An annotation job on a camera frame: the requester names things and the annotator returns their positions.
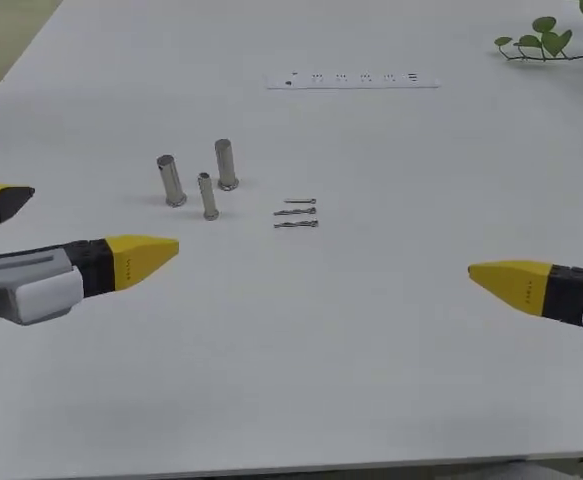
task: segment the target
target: white tabletop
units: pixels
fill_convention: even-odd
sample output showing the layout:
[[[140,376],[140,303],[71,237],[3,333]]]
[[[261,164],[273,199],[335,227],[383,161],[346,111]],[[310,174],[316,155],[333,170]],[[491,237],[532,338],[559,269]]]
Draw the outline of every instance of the white tabletop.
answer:
[[[583,453],[583,330],[466,272],[583,267],[583,61],[507,64],[492,44],[551,13],[583,38],[574,8],[65,1],[0,85],[0,182],[37,189],[0,252],[123,233],[181,247],[67,317],[0,321],[0,478]],[[442,87],[264,88],[294,69]],[[196,176],[217,173],[223,137],[241,184],[206,222]],[[291,196],[318,199],[318,228],[272,228]]]

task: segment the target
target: white power strip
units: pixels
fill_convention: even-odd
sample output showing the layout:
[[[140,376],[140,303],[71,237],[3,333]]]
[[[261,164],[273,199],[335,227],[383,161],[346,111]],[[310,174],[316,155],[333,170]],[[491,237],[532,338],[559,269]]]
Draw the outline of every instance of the white power strip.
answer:
[[[267,76],[270,90],[369,89],[369,88],[437,88],[440,82],[417,73],[300,73]]]

